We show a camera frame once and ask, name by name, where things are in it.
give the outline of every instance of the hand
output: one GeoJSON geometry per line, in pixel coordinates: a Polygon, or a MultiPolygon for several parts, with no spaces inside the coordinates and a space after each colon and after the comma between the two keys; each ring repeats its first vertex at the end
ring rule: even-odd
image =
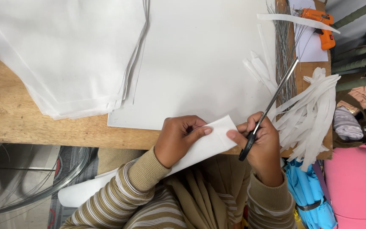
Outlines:
{"type": "MultiPolygon", "coordinates": [[[[227,137],[238,144],[242,149],[248,141],[247,134],[254,130],[262,112],[255,113],[248,118],[248,122],[237,125],[237,130],[227,132],[227,137]]],[[[283,183],[280,153],[279,133],[268,117],[261,122],[257,136],[247,160],[257,174],[258,179],[267,186],[277,187],[283,183]]]]}
{"type": "Polygon", "coordinates": [[[155,144],[155,155],[166,168],[182,159],[191,145],[212,132],[207,123],[196,115],[167,118],[155,144]]]}

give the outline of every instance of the black scissor handle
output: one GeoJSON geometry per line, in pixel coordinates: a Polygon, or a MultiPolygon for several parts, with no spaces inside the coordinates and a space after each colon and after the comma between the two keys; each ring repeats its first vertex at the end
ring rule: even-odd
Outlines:
{"type": "Polygon", "coordinates": [[[257,134],[253,134],[253,130],[249,132],[247,135],[248,142],[245,145],[245,148],[241,150],[240,157],[238,158],[240,161],[244,161],[247,158],[249,151],[251,150],[252,145],[254,144],[255,138],[257,134]]]}

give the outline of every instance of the black strap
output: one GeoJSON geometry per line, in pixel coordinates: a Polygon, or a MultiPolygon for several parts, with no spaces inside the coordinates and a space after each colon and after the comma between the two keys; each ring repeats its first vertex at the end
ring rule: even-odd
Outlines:
{"type": "MultiPolygon", "coordinates": [[[[323,196],[323,203],[326,201],[327,201],[326,197],[323,196]]],[[[314,202],[313,204],[310,204],[310,205],[299,206],[298,204],[296,204],[296,206],[302,211],[310,211],[310,210],[313,210],[313,209],[317,208],[318,206],[320,206],[320,204],[321,204],[321,200],[317,200],[316,202],[314,202]]]]}

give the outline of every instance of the white cutting board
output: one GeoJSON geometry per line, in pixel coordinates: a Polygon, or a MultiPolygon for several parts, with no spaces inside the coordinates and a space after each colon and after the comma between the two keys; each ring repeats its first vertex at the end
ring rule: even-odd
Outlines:
{"type": "Polygon", "coordinates": [[[108,126],[160,130],[165,118],[183,115],[208,123],[230,115],[239,124],[265,110],[271,95],[242,60],[250,50],[265,60],[260,23],[275,62],[273,22],[256,16],[267,2],[151,0],[134,104],[111,112],[108,126]]]}

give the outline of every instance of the scissors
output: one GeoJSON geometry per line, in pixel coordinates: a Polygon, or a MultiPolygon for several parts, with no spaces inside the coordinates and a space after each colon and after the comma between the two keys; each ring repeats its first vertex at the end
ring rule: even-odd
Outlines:
{"type": "Polygon", "coordinates": [[[265,112],[262,114],[261,118],[259,119],[259,122],[257,123],[257,125],[255,126],[255,129],[251,130],[249,132],[249,134],[247,135],[247,139],[248,142],[245,145],[245,148],[243,150],[241,150],[240,153],[240,157],[238,158],[240,161],[244,161],[247,158],[247,155],[249,153],[249,151],[251,150],[252,145],[255,142],[255,138],[257,136],[257,130],[259,129],[259,126],[261,125],[262,120],[266,117],[268,111],[270,110],[270,108],[272,107],[273,103],[276,101],[276,98],[278,97],[280,91],[282,90],[283,86],[285,85],[286,81],[290,78],[290,76],[292,75],[292,72],[294,70],[294,68],[296,67],[297,62],[299,62],[299,58],[296,57],[293,60],[292,65],[290,65],[289,70],[287,70],[287,73],[285,75],[285,77],[282,79],[282,82],[280,83],[280,85],[278,86],[278,89],[276,90],[275,94],[273,95],[272,100],[270,101],[267,109],[265,110],[265,112]]]}

